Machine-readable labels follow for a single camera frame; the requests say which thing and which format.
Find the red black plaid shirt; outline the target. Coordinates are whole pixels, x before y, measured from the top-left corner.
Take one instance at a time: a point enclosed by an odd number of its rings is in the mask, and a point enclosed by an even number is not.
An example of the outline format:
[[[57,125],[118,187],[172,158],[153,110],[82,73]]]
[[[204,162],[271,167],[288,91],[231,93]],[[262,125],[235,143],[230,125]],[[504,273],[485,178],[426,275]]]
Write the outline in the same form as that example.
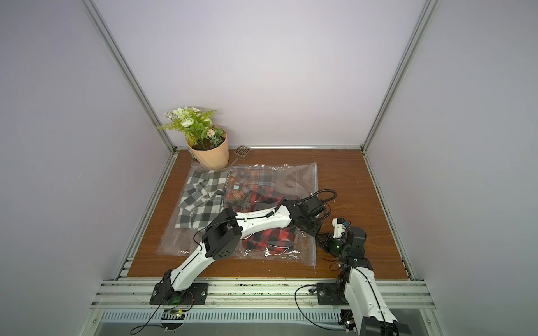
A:
[[[263,209],[276,207],[282,200],[299,200],[296,195],[288,195],[275,191],[271,204],[266,204]],[[278,256],[284,253],[291,253],[296,239],[294,228],[276,228],[254,233],[246,239],[241,240],[243,251],[252,257]]]

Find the clear plastic vacuum bag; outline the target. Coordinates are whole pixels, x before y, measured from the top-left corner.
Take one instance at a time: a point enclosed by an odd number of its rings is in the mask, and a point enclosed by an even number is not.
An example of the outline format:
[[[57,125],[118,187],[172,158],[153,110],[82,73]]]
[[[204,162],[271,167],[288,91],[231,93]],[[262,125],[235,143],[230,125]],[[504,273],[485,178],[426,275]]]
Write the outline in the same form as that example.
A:
[[[225,208],[247,213],[271,209],[280,200],[300,200],[318,187],[315,162],[303,165],[235,165],[206,170],[193,163],[157,252],[189,256],[202,228]],[[291,260],[316,265],[315,240],[296,228],[271,229],[242,238],[232,256],[251,260]]]

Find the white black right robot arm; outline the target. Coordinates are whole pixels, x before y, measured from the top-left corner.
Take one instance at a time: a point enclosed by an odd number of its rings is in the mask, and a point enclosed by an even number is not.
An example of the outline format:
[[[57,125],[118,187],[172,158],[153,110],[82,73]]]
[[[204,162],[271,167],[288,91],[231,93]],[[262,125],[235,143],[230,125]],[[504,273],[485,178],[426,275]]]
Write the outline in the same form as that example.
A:
[[[319,233],[315,239],[340,265],[335,291],[325,296],[349,305],[350,311],[342,314],[342,324],[358,335],[411,335],[410,327],[398,322],[378,290],[373,267],[365,256],[366,232],[344,225],[337,225],[335,231]]]

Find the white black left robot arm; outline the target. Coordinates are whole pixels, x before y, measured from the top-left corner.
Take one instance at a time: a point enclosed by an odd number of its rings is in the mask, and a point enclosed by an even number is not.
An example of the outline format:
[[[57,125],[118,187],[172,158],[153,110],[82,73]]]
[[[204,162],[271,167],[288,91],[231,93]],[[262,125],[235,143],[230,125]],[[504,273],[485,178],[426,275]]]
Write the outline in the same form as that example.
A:
[[[255,233],[293,227],[314,237],[325,213],[325,203],[316,195],[301,200],[284,199],[276,207],[249,213],[226,208],[202,230],[194,252],[179,267],[167,271],[158,284],[160,288],[154,291],[166,298],[185,292],[214,261],[232,255],[241,239]]]

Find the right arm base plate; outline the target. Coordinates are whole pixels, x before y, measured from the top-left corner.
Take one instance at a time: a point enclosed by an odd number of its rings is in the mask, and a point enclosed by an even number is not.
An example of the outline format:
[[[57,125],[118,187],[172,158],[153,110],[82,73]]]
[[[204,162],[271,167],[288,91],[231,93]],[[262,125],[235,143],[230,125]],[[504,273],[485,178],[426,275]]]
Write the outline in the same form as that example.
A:
[[[318,305],[348,305],[348,302],[345,299],[344,288],[339,286],[336,282],[317,283],[315,287]]]

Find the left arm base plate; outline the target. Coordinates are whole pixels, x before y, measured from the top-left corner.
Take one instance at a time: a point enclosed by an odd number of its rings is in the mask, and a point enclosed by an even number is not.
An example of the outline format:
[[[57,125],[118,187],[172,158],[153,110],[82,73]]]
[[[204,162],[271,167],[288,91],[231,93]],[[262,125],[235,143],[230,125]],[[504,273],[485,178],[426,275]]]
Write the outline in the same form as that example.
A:
[[[154,286],[151,305],[204,305],[208,294],[208,283],[194,283],[185,291],[166,289],[162,282]]]

